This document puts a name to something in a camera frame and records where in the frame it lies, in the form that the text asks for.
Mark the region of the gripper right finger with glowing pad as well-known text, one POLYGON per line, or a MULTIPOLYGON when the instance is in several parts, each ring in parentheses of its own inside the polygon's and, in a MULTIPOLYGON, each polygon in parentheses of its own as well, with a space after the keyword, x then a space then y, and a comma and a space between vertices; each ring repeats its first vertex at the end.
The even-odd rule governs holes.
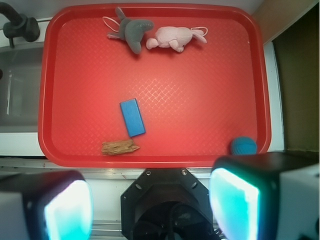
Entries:
POLYGON ((213 216, 228 240, 317 240, 319 177, 317 153, 222 156, 209 178, 213 216))

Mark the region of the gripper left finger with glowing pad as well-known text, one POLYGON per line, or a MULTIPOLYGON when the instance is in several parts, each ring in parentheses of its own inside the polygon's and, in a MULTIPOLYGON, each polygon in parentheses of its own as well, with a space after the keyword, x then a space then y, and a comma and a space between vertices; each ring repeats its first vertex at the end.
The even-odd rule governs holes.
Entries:
POLYGON ((88 240, 93 217, 91 187, 78 171, 0 178, 2 240, 88 240))

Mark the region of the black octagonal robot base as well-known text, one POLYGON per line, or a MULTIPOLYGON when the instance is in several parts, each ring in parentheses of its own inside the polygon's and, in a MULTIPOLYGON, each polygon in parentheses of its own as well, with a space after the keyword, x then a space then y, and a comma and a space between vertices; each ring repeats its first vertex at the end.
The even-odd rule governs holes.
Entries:
POLYGON ((128 240, 217 240, 208 189, 185 168, 146 169, 121 195, 128 240))

